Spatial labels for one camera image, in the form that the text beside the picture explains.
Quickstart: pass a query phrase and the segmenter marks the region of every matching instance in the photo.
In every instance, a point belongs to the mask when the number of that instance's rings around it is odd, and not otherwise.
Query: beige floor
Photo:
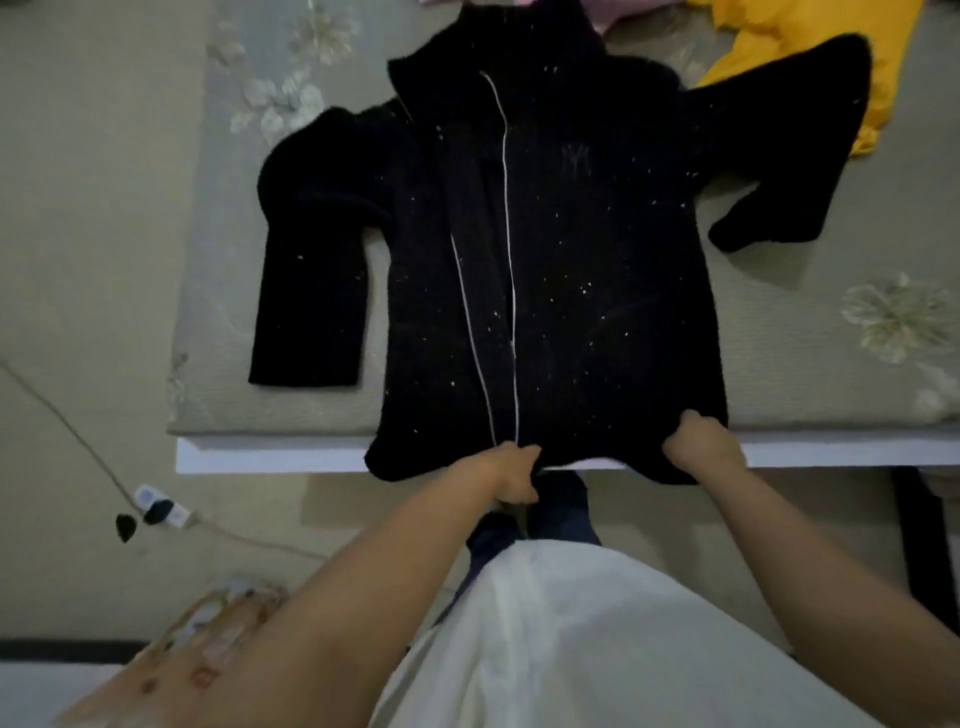
[[[0,357],[129,488],[151,483],[248,536],[330,553],[409,493],[364,476],[178,477],[163,434],[201,114],[201,0],[0,0]],[[883,473],[778,473],[791,499],[903,583]],[[589,479],[601,538],[781,643],[694,488]],[[0,636],[150,638],[211,581],[295,586],[314,564],[141,528],[46,411],[0,376]],[[463,573],[463,557],[448,584]]]

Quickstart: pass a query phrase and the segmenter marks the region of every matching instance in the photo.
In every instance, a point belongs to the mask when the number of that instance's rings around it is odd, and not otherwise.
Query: gray tablecloth
[[[455,4],[425,9],[414,0],[327,7],[336,32],[323,60],[336,62],[314,59],[308,81],[328,106],[354,110],[390,98],[386,59],[418,48],[458,10]],[[174,434],[353,435],[377,427],[389,254],[374,231],[366,246],[372,290],[360,386],[302,390],[247,383],[266,237],[255,181],[269,143],[261,133],[264,109],[250,108],[244,79],[280,86],[302,65],[290,41],[307,10],[306,0],[225,0],[213,21],[211,58],[198,69],[205,73],[206,96],[169,378],[168,431]],[[609,36],[613,52],[670,63],[689,84],[730,42],[729,35],[713,31],[706,11],[688,8],[654,12]],[[232,57],[238,44],[245,50],[242,60]],[[927,7],[902,69],[894,119],[873,154],[848,164],[819,240],[758,244],[731,256],[705,244],[734,425],[901,427],[949,422],[951,412],[960,414],[960,395],[950,379],[960,376],[956,351],[917,348],[901,363],[889,363],[861,346],[865,334],[895,344],[891,337],[916,333],[911,326],[955,337],[949,307],[907,310],[903,327],[896,315],[887,316],[887,329],[882,321],[868,327],[876,306],[870,306],[872,292],[860,289],[852,300],[865,301],[867,312],[859,306],[851,313],[854,323],[843,315],[845,307],[852,311],[845,303],[850,289],[879,282],[882,290],[900,274],[910,282],[905,297],[895,296],[921,301],[914,308],[925,305],[917,281],[960,292],[958,59],[960,13],[948,4]],[[246,129],[238,129],[245,122]],[[735,182],[713,185],[698,205],[701,230],[743,190]],[[930,296],[940,300],[937,293]]]

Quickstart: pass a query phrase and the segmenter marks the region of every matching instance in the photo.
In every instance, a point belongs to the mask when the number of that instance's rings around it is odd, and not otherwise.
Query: hand
[[[692,409],[681,415],[677,431],[663,442],[663,454],[701,481],[712,473],[747,470],[747,458],[730,431]]]
[[[468,460],[490,469],[497,500],[504,503],[536,503],[540,497],[530,482],[530,472],[539,456],[539,445],[518,448],[516,443],[506,442],[478,452]]]

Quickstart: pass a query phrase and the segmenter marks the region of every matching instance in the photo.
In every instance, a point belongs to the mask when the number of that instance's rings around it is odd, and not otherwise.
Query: person's right arm
[[[960,639],[752,473],[716,420],[684,412],[663,451],[713,498],[802,665],[886,725],[960,722]]]

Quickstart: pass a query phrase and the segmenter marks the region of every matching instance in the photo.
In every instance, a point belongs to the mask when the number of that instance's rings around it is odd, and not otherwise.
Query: white t-shirt
[[[391,726],[879,726],[760,636],[617,551],[524,541],[391,677]]]

